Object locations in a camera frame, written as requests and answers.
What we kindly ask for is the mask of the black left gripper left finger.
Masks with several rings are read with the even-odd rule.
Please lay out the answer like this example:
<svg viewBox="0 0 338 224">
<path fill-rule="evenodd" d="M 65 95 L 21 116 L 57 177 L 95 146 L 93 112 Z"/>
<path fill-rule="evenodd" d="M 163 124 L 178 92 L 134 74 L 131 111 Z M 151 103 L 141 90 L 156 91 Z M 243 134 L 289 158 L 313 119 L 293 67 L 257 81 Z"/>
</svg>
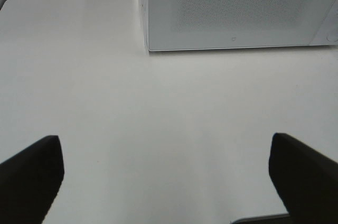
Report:
<svg viewBox="0 0 338 224">
<path fill-rule="evenodd" d="M 46 136 L 1 163 L 1 223 L 42 223 L 63 178 L 57 135 Z"/>
</svg>

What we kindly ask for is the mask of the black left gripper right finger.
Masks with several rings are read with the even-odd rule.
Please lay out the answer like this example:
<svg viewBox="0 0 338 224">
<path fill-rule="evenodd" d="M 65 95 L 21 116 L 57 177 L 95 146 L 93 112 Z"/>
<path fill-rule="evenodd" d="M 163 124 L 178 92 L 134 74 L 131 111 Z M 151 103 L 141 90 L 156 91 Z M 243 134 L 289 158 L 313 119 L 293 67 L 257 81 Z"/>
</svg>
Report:
<svg viewBox="0 0 338 224">
<path fill-rule="evenodd" d="M 268 172 L 294 223 L 337 223 L 337 162 L 288 134 L 275 133 Z"/>
</svg>

